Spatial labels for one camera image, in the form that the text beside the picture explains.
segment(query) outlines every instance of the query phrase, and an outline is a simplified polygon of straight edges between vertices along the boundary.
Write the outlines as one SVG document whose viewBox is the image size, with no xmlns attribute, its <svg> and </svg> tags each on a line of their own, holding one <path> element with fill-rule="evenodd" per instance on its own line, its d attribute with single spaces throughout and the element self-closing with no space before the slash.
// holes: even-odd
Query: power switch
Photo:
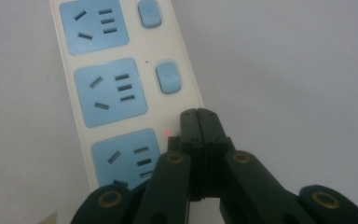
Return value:
<svg viewBox="0 0 358 224">
<path fill-rule="evenodd" d="M 155 0 L 141 0 L 138 10 L 144 28 L 151 29 L 161 25 L 161 15 Z"/>
<path fill-rule="evenodd" d="M 156 72 L 162 92 L 172 94 L 181 89 L 182 84 L 175 63 L 161 63 L 157 66 Z"/>
</svg>

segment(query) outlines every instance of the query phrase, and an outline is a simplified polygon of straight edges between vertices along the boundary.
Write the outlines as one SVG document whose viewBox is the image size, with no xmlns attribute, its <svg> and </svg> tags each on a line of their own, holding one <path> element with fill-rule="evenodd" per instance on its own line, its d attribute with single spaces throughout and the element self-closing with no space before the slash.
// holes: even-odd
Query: blue outlet panel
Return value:
<svg viewBox="0 0 358 224">
<path fill-rule="evenodd" d="M 150 178 L 159 157 L 156 134 L 151 129 L 95 143 L 91 153 L 100 187 L 119 184 L 129 189 Z"/>
<path fill-rule="evenodd" d="M 93 128 L 147 111 L 135 60 L 121 59 L 75 70 L 83 119 Z"/>
<path fill-rule="evenodd" d="M 73 1 L 60 5 L 63 31 L 72 55 L 128 44 L 118 0 Z"/>
</svg>

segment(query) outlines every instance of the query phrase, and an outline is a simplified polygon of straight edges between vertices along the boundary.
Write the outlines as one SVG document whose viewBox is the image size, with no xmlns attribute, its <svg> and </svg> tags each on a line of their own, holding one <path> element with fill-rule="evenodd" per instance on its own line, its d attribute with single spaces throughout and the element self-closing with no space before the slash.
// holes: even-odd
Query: white power strip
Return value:
<svg viewBox="0 0 358 224">
<path fill-rule="evenodd" d="M 91 189 L 152 175 L 202 100 L 168 0 L 50 0 Z"/>
</svg>

